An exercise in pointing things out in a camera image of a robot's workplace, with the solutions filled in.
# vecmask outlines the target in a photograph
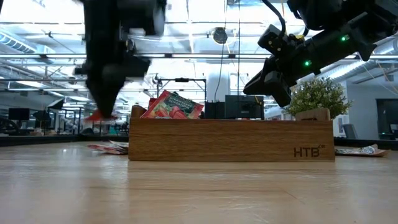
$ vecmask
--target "white column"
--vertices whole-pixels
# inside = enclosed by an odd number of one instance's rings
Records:
[[[228,65],[211,65],[207,75],[207,101],[225,102],[225,95],[231,94],[231,76]]]

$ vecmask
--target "computer monitor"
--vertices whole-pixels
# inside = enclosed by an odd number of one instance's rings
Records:
[[[264,97],[246,95],[225,96],[225,118],[261,118],[264,119]]]
[[[30,116],[30,109],[28,108],[9,108],[8,119],[14,121],[28,121]]]
[[[35,128],[49,128],[51,126],[51,117],[46,111],[38,111],[33,114],[36,118]]]
[[[224,102],[206,102],[205,103],[205,119],[225,119],[225,103]]]
[[[398,131],[398,124],[390,124],[391,132]]]

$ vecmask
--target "table surface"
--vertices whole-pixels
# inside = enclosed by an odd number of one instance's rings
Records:
[[[0,148],[0,223],[397,223],[398,153],[129,162],[88,142]]]

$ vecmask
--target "paper wrapper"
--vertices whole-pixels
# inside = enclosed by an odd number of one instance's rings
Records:
[[[368,156],[368,157],[383,157],[388,154],[388,150],[379,149],[377,144],[361,148],[353,147],[335,147],[335,154],[338,156]]]
[[[113,154],[113,155],[126,155],[128,153],[128,149],[129,149],[128,142],[127,143],[117,142],[117,144],[113,144],[113,143],[114,142],[111,142],[108,144],[90,144],[87,147],[90,149],[102,151],[107,154]],[[127,147],[121,147],[121,146],[118,146],[118,144],[120,144],[120,145],[127,144]]]

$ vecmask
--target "metal frame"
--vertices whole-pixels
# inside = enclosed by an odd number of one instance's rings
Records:
[[[149,54],[135,54],[138,57],[145,58],[198,58],[198,59],[265,59],[270,57],[271,54],[173,54],[173,53],[149,53]],[[3,59],[86,59],[86,54],[0,54]],[[379,60],[392,60],[397,59],[398,55],[371,55],[370,59]],[[360,60],[356,54],[349,55],[342,60]]]
[[[159,91],[163,90],[164,87],[167,84],[169,84],[170,81],[180,82],[179,81],[180,79],[181,78],[160,78],[160,79],[158,79],[157,82],[156,82],[156,95],[157,95],[157,97],[159,97]],[[188,82],[195,82],[199,86],[199,88],[201,88],[201,90],[205,92],[205,101],[206,101],[206,99],[207,99],[207,83],[206,83],[206,81],[207,80],[205,78],[182,78],[182,79],[184,79],[185,81],[188,80]],[[159,82],[161,82],[161,81],[166,81],[166,83],[163,84],[162,88],[159,88]],[[197,83],[197,81],[203,81],[205,83],[205,89],[203,89],[199,85],[199,83]]]

